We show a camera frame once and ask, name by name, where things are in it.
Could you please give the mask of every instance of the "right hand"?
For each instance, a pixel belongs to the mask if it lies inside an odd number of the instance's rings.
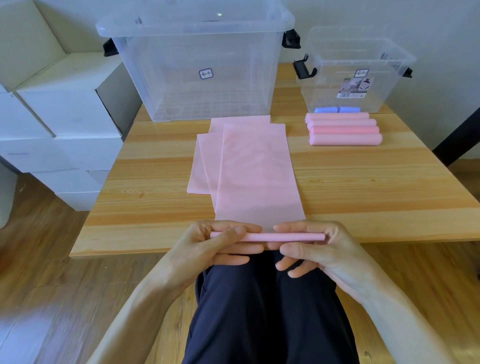
[[[285,270],[297,260],[303,259],[295,269],[288,272],[298,278],[315,268],[320,268],[342,290],[363,304],[379,290],[393,284],[375,260],[363,250],[347,229],[339,222],[293,221],[274,227],[276,232],[323,232],[324,242],[284,243],[280,253],[284,255],[276,267]],[[275,243],[270,249],[278,249]]]

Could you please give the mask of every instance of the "leg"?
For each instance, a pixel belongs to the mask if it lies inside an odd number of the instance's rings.
[[[203,272],[183,363],[271,363],[275,274],[271,252]]]
[[[274,254],[275,262],[283,257]],[[319,269],[295,279],[287,271],[277,273],[287,364],[359,363],[353,332],[335,288]]]

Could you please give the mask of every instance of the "fingernail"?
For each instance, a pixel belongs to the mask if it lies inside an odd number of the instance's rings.
[[[245,233],[247,232],[247,230],[245,229],[244,226],[237,226],[237,227],[235,228],[235,231],[236,231],[236,233],[237,233],[238,235],[243,235],[243,234],[245,234]]]

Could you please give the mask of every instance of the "rolled pink tube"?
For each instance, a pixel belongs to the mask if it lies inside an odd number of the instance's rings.
[[[218,231],[210,233],[210,239],[221,234]],[[254,233],[248,232],[240,240],[241,242],[318,242],[325,240],[325,234],[316,232],[266,232]]]
[[[313,120],[307,123],[308,130],[313,126],[375,126],[375,119],[351,119],[351,120]]]
[[[316,134],[310,133],[312,146],[377,146],[382,135],[376,134]]]
[[[310,133],[319,134],[375,134],[378,126],[312,126]]]
[[[309,112],[305,116],[305,122],[312,120],[358,120],[369,119],[367,112]]]

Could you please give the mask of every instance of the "transparent plastic storage box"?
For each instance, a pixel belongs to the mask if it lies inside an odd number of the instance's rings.
[[[309,112],[330,106],[377,112],[416,61],[369,26],[315,26],[303,48],[307,54],[294,68]]]
[[[277,0],[139,0],[101,19],[153,121],[267,115],[282,37]]]

